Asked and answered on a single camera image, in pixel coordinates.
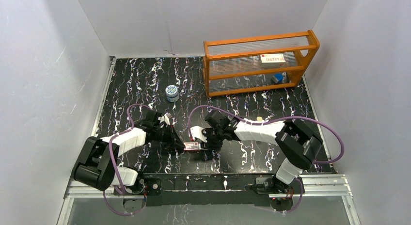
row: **wall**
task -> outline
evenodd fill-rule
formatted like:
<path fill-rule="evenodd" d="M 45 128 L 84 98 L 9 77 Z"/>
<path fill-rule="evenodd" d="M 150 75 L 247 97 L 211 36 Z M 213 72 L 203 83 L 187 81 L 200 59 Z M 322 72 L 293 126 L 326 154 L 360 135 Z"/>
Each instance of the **wall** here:
<path fill-rule="evenodd" d="M 77 0 L 0 0 L 1 224 L 56 224 L 109 56 Z"/>
<path fill-rule="evenodd" d="M 312 29 L 327 0 L 79 0 L 109 55 L 202 56 L 203 41 Z"/>
<path fill-rule="evenodd" d="M 345 173 L 364 225 L 411 220 L 411 0 L 328 0 L 306 79 L 318 118 L 342 135 Z M 325 135 L 331 153 L 336 140 Z"/>

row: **blue and white tin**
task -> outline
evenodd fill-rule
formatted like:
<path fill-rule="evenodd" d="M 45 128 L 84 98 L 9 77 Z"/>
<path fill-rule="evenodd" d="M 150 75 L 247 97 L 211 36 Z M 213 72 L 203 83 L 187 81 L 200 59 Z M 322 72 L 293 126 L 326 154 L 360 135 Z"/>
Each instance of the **blue and white tin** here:
<path fill-rule="evenodd" d="M 166 96 L 169 102 L 176 102 L 180 99 L 178 88 L 175 85 L 168 85 L 166 88 Z"/>

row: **robotic hand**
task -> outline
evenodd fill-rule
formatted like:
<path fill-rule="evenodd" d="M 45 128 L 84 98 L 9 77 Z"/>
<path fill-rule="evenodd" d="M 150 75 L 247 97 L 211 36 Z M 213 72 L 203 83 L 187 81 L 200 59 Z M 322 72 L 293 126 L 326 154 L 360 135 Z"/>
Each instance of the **robotic hand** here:
<path fill-rule="evenodd" d="M 299 119 L 275 122 L 268 125 L 251 125 L 237 118 L 230 120 L 219 111 L 212 111 L 205 120 L 211 128 L 192 127 L 194 138 L 201 140 L 206 149 L 220 150 L 223 140 L 254 140 L 277 143 L 286 159 L 272 178 L 257 177 L 254 185 L 246 188 L 258 194 L 285 193 L 291 182 L 303 170 L 311 168 L 323 141 Z"/>
<path fill-rule="evenodd" d="M 177 133 L 171 125 L 171 115 L 162 115 L 156 111 L 148 111 L 143 120 L 134 123 L 134 128 L 129 132 L 118 136 L 112 142 L 114 158 L 123 155 L 129 150 L 142 146 L 151 141 L 163 143 L 163 148 L 184 149 Z M 110 185 L 119 185 L 115 177 L 115 170 L 110 158 L 110 137 L 89 137 L 84 143 L 83 149 L 73 167 L 71 177 L 81 183 L 104 191 Z M 142 174 L 136 169 L 118 167 L 122 182 L 133 191 L 141 191 L 143 184 L 140 182 Z"/>

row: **orange wooden frame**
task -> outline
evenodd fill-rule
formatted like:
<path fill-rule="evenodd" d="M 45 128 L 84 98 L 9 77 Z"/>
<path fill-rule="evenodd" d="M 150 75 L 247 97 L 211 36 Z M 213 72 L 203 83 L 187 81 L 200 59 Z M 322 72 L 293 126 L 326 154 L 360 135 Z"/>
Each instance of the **orange wooden frame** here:
<path fill-rule="evenodd" d="M 231 54 L 227 53 L 227 54 L 218 54 L 218 55 L 210 55 L 208 51 L 208 47 L 211 47 L 211 46 L 220 46 L 220 45 L 227 45 L 227 44 L 274 40 L 274 39 L 283 39 L 283 38 L 292 38 L 292 37 L 302 37 L 302 36 L 307 37 L 307 40 L 308 40 L 307 46 L 286 47 L 286 48 L 278 48 L 278 49 L 247 51 L 247 52 L 241 52 L 241 53 L 231 53 Z M 312 59 L 314 58 L 319 47 L 320 47 L 320 42 L 312 30 L 308 30 L 306 32 L 284 33 L 284 34 L 267 35 L 267 36 L 259 36 L 259 37 L 247 37 L 247 38 L 239 38 L 239 39 L 212 41 L 212 42 L 204 41 L 205 56 L 203 58 L 204 60 L 203 77 L 204 77 L 204 85 L 205 85 L 205 91 L 207 92 L 207 96 L 222 96 L 222 95 L 227 95 L 227 94 L 246 93 L 246 92 L 263 91 L 263 90 L 270 90 L 270 89 L 277 89 L 277 88 L 295 87 L 300 82 L 305 70 L 307 69 Z M 308 52 L 305 56 L 303 56 L 301 54 L 301 50 L 308 50 Z M 224 60 L 224 59 L 235 59 L 235 58 L 249 57 L 249 56 L 258 56 L 260 54 L 284 53 L 284 52 L 293 52 L 298 65 L 291 66 L 291 67 L 281 67 L 281 68 L 274 68 L 274 69 L 264 69 L 264 70 L 258 70 L 258 71 L 246 71 L 246 72 L 240 72 L 240 73 L 210 76 L 209 66 L 210 66 L 211 61 Z M 254 88 L 235 89 L 235 90 L 229 90 L 229 91 L 210 92 L 210 88 L 209 88 L 210 80 L 219 80 L 219 79 L 225 79 L 225 78 L 231 78 L 231 77 L 259 75 L 259 74 L 267 74 L 267 73 L 275 73 L 275 72 L 287 72 L 289 78 L 291 79 L 291 83 L 283 83 L 283 84 L 254 87 Z"/>

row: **black marble table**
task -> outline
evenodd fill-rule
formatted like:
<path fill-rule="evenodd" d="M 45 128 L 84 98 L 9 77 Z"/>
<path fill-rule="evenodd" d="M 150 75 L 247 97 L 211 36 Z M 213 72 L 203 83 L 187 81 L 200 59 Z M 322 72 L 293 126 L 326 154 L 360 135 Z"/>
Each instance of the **black marble table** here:
<path fill-rule="evenodd" d="M 130 126 L 126 109 L 143 103 L 161 113 L 173 115 L 175 130 L 184 142 L 190 142 L 188 115 L 198 105 L 212 105 L 256 120 L 271 120 L 290 115 L 314 118 L 304 83 L 295 88 L 207 98 L 202 75 L 202 58 L 117 59 L 96 135 L 105 137 Z M 180 100 L 170 103 L 165 88 L 179 87 Z M 140 108 L 131 110 L 134 120 L 142 118 Z M 209 127 L 204 117 L 210 110 L 195 112 L 191 125 Z M 316 125 L 307 123 L 318 132 Z M 252 141 L 224 141 L 221 151 L 182 152 L 162 150 L 158 144 L 137 147 L 119 157 L 120 166 L 133 166 L 144 173 L 168 174 L 246 174 L 274 173 L 285 156 L 274 144 Z M 317 160 L 327 160 L 321 150 Z M 330 173 L 328 164 L 315 165 L 309 173 Z"/>

